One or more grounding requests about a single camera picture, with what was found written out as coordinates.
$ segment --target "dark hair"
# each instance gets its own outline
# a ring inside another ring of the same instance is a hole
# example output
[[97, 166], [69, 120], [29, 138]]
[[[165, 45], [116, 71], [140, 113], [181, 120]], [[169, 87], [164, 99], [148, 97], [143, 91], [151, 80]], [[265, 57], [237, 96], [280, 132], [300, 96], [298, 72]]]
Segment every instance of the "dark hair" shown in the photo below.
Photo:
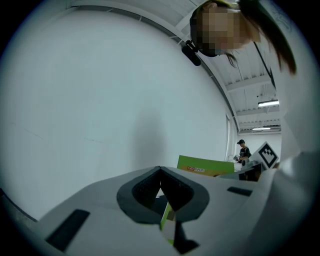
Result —
[[[201, 38], [201, 35], [197, 33], [197, 15], [203, 10], [203, 6], [207, 3], [216, 3], [218, 7], [236, 9], [230, 3], [224, 2], [223, 0], [208, 0], [200, 5], [193, 12], [190, 19], [190, 35], [193, 41], [195, 41], [194, 38]], [[262, 32], [266, 39], [272, 44], [279, 61], [280, 70], [282, 69], [282, 62], [284, 62], [287, 64], [290, 73], [295, 74], [297, 72], [297, 66], [288, 41], [286, 40], [285, 36], [282, 34], [272, 17], [261, 6], [259, 1], [239, 0], [237, 4], [238, 9], [241, 11], [243, 16], [247, 20], [249, 20], [252, 25], [255, 26], [260, 32]], [[201, 52], [209, 57], [216, 56], [214, 49], [204, 49]], [[235, 63], [237, 62], [237, 59], [235, 58], [235, 56], [231, 53], [224, 54], [227, 56], [230, 64], [233, 67], [236, 67]]]

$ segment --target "black object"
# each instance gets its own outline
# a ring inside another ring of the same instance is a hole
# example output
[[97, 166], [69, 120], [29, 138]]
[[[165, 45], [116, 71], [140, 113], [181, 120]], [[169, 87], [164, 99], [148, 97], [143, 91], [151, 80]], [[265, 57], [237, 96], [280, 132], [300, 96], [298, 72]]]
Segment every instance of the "black object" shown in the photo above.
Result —
[[47, 239], [46, 241], [60, 251], [64, 251], [79, 231], [89, 212], [75, 210]]
[[[274, 164], [274, 162], [277, 160], [276, 154], [274, 153], [274, 151], [271, 149], [271, 147], [268, 144], [265, 144], [263, 146], [263, 148], [261, 148], [259, 150], [258, 153], [262, 157], [262, 159], [264, 160], [264, 162], [266, 163], [268, 168], [270, 168]], [[265, 157], [266, 155], [271, 156], [272, 159], [271, 160], [267, 160], [266, 157]]]
[[167, 207], [167, 203], [167, 198], [164, 195], [161, 195], [158, 198], [155, 198], [151, 210], [163, 216]]
[[248, 189], [243, 189], [243, 188], [239, 188], [239, 187], [235, 187], [235, 186], [231, 186], [227, 189], [227, 191], [232, 192], [232, 193], [236, 193], [239, 195], [243, 195], [246, 197], [249, 197], [252, 193], [252, 190], [248, 190]]
[[17, 227], [17, 224], [11, 220], [9, 213], [7, 212], [5, 206], [1, 201], [0, 227], [0, 245], [2, 252], [8, 251], [11, 252], [10, 254], [13, 255], [21, 255], [21, 252], [23, 252], [24, 255], [43, 256], [39, 253], [38, 248], [33, 247], [33, 245], [29, 243], [24, 233], [21, 232], [19, 227]]
[[243, 157], [248, 157], [248, 158], [251, 157], [250, 149], [247, 146], [240, 149], [239, 158], [243, 158]]
[[27, 217], [29, 220], [33, 222], [37, 222], [37, 220], [33, 217], [31, 217], [29, 214], [27, 214], [24, 210], [22, 210], [18, 205], [16, 205], [9, 197], [8, 195], [3, 191], [2, 188], [0, 188], [0, 197], [5, 197], [10, 204], [12, 204], [21, 214], [23, 214], [25, 217]]
[[198, 247], [199, 244], [186, 238], [181, 222], [177, 221], [175, 223], [173, 246], [180, 254], [185, 254]]
[[202, 185], [157, 166], [120, 187], [116, 195], [119, 207], [137, 223], [160, 224], [162, 215], [153, 210], [160, 187], [178, 222], [197, 219], [209, 203], [209, 193]]
[[242, 143], [245, 143], [245, 141], [243, 139], [240, 139], [239, 142], [237, 142], [237, 144], [239, 144], [239, 145]]
[[260, 52], [260, 50], [259, 50], [256, 42], [253, 42], [253, 43], [254, 43], [254, 46], [255, 46], [255, 48], [256, 48], [259, 56], [260, 56], [260, 59], [261, 59], [261, 61], [262, 61], [262, 63], [263, 63], [263, 66], [264, 66], [264, 68], [265, 68], [268, 76], [269, 76], [270, 79], [271, 79], [271, 83], [272, 83], [273, 87], [276, 88], [276, 84], [275, 84], [274, 76], [272, 75], [272, 70], [271, 70], [271, 68], [270, 68], [270, 72], [269, 72], [269, 70], [268, 70], [268, 68], [267, 68], [267, 65], [266, 65], [266, 63], [265, 63], [265, 61], [264, 61], [264, 58], [262, 57], [261, 52]]
[[240, 181], [257, 182], [259, 180], [260, 174], [263, 171], [262, 163], [254, 165], [252, 169], [246, 171], [245, 173], [239, 174]]
[[188, 40], [185, 42], [185, 46], [182, 47], [181, 51], [185, 56], [188, 57], [188, 59], [195, 65], [195, 66], [200, 66], [201, 65], [201, 60], [199, 57], [196, 55], [198, 52], [198, 49], [196, 49], [192, 45], [192, 41]]

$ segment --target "black cap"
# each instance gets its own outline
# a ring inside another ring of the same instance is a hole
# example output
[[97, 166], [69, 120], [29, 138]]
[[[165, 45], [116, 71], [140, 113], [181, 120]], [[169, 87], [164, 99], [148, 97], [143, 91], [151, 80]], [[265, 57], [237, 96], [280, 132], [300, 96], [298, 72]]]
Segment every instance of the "black cap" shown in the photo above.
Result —
[[239, 144], [239, 145], [240, 145], [240, 144], [242, 144], [242, 143], [245, 143], [245, 141], [244, 141], [243, 139], [240, 139], [240, 140], [239, 140], [239, 142], [238, 142], [237, 144]]

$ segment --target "ceiling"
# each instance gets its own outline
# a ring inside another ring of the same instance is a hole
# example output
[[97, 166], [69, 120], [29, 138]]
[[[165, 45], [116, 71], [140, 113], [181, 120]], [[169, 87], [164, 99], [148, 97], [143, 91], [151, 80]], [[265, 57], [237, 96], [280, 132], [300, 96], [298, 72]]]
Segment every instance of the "ceiling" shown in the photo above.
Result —
[[[174, 37], [186, 41], [189, 36], [189, 19], [192, 12], [205, 0], [67, 0], [67, 7], [104, 6], [109, 11], [121, 9], [147, 18], [169, 30]], [[261, 55], [268, 69], [269, 58]], [[277, 92], [263, 65], [254, 43], [234, 52], [237, 67], [229, 64], [226, 56], [199, 57], [208, 66], [216, 83], [225, 94], [234, 113], [239, 134], [254, 133], [253, 128], [271, 127], [280, 132], [279, 106], [258, 108], [258, 102], [277, 99]]]

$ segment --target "ceiling light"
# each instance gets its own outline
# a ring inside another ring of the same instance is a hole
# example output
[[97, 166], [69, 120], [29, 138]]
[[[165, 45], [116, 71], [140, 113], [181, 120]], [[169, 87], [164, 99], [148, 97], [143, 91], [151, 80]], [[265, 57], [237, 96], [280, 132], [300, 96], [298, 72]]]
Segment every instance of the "ceiling light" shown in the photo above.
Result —
[[253, 131], [261, 131], [261, 130], [270, 130], [270, 127], [263, 127], [263, 128], [253, 128]]
[[274, 105], [279, 105], [279, 100], [269, 100], [269, 101], [264, 101], [264, 102], [259, 102], [258, 103], [258, 108], [262, 107], [269, 107], [269, 106], [274, 106]]

